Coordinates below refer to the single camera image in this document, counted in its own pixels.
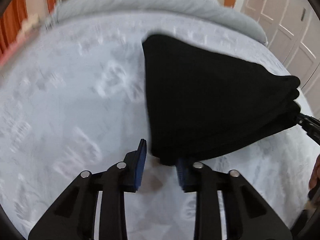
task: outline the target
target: door handle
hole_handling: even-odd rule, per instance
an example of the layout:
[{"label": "door handle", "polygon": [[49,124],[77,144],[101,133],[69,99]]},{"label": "door handle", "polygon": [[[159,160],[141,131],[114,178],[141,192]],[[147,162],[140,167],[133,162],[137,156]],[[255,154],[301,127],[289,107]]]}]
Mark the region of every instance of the door handle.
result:
[{"label": "door handle", "polygon": [[306,16],[306,9],[305,8],[303,8],[303,12],[302,12],[302,16],[301,16],[301,21],[303,22],[303,20],[304,20],[304,17]]}]

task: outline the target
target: black fabric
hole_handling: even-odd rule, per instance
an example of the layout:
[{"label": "black fabric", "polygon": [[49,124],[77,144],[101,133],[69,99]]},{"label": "black fabric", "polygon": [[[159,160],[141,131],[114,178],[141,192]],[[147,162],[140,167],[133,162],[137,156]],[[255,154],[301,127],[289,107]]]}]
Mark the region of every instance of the black fabric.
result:
[{"label": "black fabric", "polygon": [[142,46],[151,152],[163,164],[218,157],[296,124],[299,78],[166,35]]}]

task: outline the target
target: finger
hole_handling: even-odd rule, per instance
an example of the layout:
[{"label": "finger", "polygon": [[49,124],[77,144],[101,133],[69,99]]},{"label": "finger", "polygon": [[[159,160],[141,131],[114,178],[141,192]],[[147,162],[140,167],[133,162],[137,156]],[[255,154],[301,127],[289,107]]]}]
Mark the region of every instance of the finger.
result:
[{"label": "finger", "polygon": [[319,166],[320,166],[320,155],[318,156],[315,164],[315,167],[319,167]]},{"label": "finger", "polygon": [[318,169],[314,168],[309,181],[309,188],[313,189],[316,186],[317,181],[318,181]]},{"label": "finger", "polygon": [[309,189],[313,189],[317,185],[317,182],[318,182],[317,178],[316,179],[314,179],[314,178],[310,179],[310,181],[309,181]]}]

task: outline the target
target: bed sheet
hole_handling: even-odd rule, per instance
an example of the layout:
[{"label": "bed sheet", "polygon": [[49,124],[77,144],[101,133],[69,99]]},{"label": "bed sheet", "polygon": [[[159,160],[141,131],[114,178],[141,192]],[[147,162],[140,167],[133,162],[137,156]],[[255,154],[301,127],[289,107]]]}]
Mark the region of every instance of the bed sheet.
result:
[{"label": "bed sheet", "polygon": [[[0,202],[25,236],[83,170],[101,172],[150,145],[141,42],[150,33],[262,64],[284,66],[259,42],[198,18],[132,12],[77,18],[43,32],[1,82]],[[312,114],[305,97],[297,99]],[[298,126],[204,161],[239,170],[287,225],[301,211],[319,148]],[[125,195],[128,239],[193,239],[195,194],[174,167],[147,156],[142,185]]]}]

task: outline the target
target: mattress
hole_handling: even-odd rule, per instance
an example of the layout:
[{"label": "mattress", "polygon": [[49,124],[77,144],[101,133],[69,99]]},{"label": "mattress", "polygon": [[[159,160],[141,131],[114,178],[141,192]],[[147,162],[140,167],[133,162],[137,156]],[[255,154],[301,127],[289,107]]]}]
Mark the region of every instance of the mattress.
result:
[{"label": "mattress", "polygon": [[[141,138],[152,143],[141,43],[153,32],[289,74],[261,42],[172,11],[78,15],[43,30],[0,87],[0,203],[23,236],[81,171],[105,171]],[[302,94],[296,101],[312,115]],[[290,226],[307,199],[318,152],[295,126],[204,163],[239,170]],[[193,239],[195,199],[181,191],[174,167],[148,154],[139,191],[125,195],[128,239]]]}]

